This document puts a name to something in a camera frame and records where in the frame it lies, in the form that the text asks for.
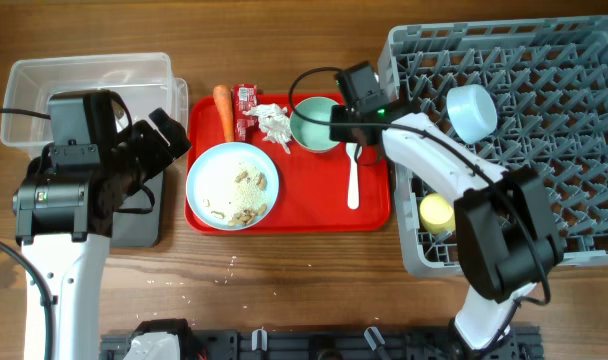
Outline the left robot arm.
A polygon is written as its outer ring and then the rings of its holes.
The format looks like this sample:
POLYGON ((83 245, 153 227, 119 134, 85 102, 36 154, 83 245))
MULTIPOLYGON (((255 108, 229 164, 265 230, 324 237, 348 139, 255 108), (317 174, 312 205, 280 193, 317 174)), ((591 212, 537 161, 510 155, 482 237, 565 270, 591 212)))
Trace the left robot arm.
POLYGON ((27 263, 23 355, 94 359, 114 216, 153 212, 148 181, 191 143, 163 109, 134 121, 107 89, 58 93, 47 108, 53 140, 13 196, 15 239, 27 263))

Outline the light blue small bowl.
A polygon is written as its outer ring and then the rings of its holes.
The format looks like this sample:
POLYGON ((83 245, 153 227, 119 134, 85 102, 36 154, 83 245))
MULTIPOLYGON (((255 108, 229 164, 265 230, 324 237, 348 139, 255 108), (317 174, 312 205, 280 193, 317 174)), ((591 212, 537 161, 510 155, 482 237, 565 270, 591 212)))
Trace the light blue small bowl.
POLYGON ((498 114, 490 93, 481 85, 472 84, 449 90, 446 108, 457 136, 473 144, 492 134, 498 114))

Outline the red snack wrapper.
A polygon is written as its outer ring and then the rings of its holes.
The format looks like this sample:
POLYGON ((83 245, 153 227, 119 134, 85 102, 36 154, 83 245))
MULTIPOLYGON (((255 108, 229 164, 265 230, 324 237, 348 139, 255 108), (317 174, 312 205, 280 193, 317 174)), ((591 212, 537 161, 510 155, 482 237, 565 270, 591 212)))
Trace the red snack wrapper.
POLYGON ((258 89, 254 84, 237 84, 232 88, 234 139, 238 142, 247 142, 257 124, 256 116, 247 115, 247 112, 257 106, 257 94, 258 89))

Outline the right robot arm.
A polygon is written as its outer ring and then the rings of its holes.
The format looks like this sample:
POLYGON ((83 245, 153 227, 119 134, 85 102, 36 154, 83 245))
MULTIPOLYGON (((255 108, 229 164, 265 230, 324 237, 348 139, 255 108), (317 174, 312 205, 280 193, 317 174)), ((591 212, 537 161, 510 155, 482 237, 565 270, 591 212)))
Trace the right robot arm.
POLYGON ((490 351, 536 285, 544 291, 539 305, 550 302, 548 275, 564 258, 541 177, 473 154, 409 101, 389 99, 369 63, 334 73, 344 103, 331 117, 332 138, 381 145, 452 206, 459 264, 469 283, 452 328, 464 351, 490 351))

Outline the orange carrot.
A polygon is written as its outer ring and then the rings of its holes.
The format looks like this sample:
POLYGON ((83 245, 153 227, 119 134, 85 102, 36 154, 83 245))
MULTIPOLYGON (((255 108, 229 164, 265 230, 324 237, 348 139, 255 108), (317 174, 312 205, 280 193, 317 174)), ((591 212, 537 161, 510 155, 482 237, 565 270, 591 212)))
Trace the orange carrot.
POLYGON ((213 89, 213 99, 218 110, 224 140, 233 142, 234 137, 234 117, 231 90, 226 85, 217 85, 213 89))

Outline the mint green bowl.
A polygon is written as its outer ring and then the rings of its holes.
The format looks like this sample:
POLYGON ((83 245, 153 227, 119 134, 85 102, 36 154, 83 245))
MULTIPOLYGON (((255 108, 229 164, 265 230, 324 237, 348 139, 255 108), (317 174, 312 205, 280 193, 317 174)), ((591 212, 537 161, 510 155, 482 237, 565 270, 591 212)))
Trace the mint green bowl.
POLYGON ((295 141, 313 153, 328 152, 339 145, 330 139, 330 127, 304 120, 296 112, 307 118, 329 122, 332 107, 337 102, 327 97, 311 97, 297 104, 290 117, 291 133, 295 141))

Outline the light blue plate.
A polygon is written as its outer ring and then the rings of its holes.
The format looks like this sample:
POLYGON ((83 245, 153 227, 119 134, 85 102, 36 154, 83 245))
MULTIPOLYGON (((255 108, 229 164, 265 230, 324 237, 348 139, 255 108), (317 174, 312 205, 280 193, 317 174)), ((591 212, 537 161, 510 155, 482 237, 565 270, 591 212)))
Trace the light blue plate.
POLYGON ((279 190, 277 168, 268 155, 253 145, 230 142, 208 149, 193 163, 186 200, 206 226, 239 231, 268 216, 279 190))

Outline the white tissue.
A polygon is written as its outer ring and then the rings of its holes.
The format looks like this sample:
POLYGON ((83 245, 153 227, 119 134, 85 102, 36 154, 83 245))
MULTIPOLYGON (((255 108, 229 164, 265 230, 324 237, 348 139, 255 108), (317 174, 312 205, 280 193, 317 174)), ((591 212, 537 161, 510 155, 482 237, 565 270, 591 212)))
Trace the white tissue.
POLYGON ((291 141, 292 132, 286 107, 281 108, 275 103, 261 104, 245 111, 244 115, 257 118, 259 130, 264 134, 264 142, 279 144, 286 154, 291 154, 288 143, 291 141))

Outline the white plastic spoon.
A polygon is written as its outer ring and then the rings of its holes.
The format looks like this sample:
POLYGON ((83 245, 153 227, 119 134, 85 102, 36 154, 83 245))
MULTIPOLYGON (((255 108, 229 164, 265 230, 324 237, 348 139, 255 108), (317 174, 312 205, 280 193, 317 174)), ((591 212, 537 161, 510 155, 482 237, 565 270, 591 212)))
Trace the white plastic spoon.
POLYGON ((361 151, 358 149, 356 143, 347 143, 345 145, 345 151, 350 162, 347 206, 351 210, 356 210, 360 204, 357 159, 359 158, 361 151))

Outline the yellow cup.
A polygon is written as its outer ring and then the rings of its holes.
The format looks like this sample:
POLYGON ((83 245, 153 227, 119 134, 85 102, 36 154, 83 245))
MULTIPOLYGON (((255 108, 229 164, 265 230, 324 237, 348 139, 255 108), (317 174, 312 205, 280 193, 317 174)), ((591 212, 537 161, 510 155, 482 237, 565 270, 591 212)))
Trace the yellow cup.
POLYGON ((455 212, 441 195, 426 195, 419 206, 420 221, 426 231, 433 235, 455 231, 455 212))

